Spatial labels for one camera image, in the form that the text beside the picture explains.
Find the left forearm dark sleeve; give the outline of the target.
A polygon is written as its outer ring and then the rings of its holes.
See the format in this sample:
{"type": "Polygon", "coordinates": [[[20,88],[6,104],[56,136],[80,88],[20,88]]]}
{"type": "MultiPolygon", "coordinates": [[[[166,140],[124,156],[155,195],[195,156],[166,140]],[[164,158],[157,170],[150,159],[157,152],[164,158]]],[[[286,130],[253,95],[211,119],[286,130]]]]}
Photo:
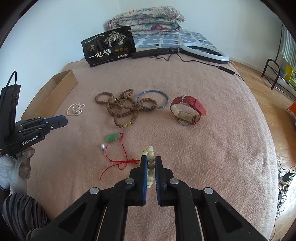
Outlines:
{"type": "Polygon", "coordinates": [[[31,196],[13,193],[1,208],[1,240],[31,240],[49,223],[41,205],[31,196]]]}

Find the left hand white glove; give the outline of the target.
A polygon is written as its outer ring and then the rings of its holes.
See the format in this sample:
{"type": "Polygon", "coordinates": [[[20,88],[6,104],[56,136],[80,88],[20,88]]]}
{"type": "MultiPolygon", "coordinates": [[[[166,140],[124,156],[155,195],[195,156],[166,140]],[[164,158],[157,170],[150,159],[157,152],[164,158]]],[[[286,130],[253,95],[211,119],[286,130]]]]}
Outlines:
{"type": "Polygon", "coordinates": [[[31,176],[30,158],[34,154],[35,149],[29,147],[17,158],[9,155],[1,157],[1,190],[27,194],[27,180],[31,176]]]}

